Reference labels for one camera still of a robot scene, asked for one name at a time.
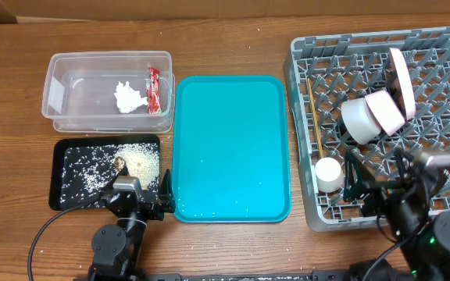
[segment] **transparent bin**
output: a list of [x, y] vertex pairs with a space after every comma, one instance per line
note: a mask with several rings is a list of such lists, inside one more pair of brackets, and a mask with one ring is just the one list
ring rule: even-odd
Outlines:
[[[142, 105], [122, 114], [116, 105], [116, 86], [147, 96], [148, 66], [159, 74], [161, 113]], [[171, 55], [164, 51], [77, 52], [53, 55], [46, 74], [42, 114], [53, 119], [59, 132], [166, 133], [173, 123], [174, 76]]]

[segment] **red wrapper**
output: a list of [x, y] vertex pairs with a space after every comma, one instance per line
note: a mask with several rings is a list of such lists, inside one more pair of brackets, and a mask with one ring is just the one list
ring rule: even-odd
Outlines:
[[159, 99], [159, 71], [149, 67], [150, 86], [147, 89], [148, 113], [161, 113], [161, 101]]

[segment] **gray plastic crate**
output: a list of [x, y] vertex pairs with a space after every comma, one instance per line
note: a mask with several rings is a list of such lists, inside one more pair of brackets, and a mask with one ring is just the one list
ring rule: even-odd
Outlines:
[[[341, 140], [336, 124], [341, 103], [386, 86], [389, 48], [405, 56], [416, 98], [416, 115], [393, 136], [382, 132], [365, 145]], [[315, 231], [375, 227], [364, 218], [361, 201], [343, 202], [342, 190], [319, 192], [314, 165], [320, 157], [307, 79], [310, 79], [324, 156], [343, 163], [345, 150], [357, 152], [378, 179], [396, 176], [394, 148], [450, 151], [450, 27], [300, 37], [284, 63], [288, 100], [298, 138], [298, 170], [306, 221]], [[449, 181], [431, 201], [430, 215], [450, 209]]]

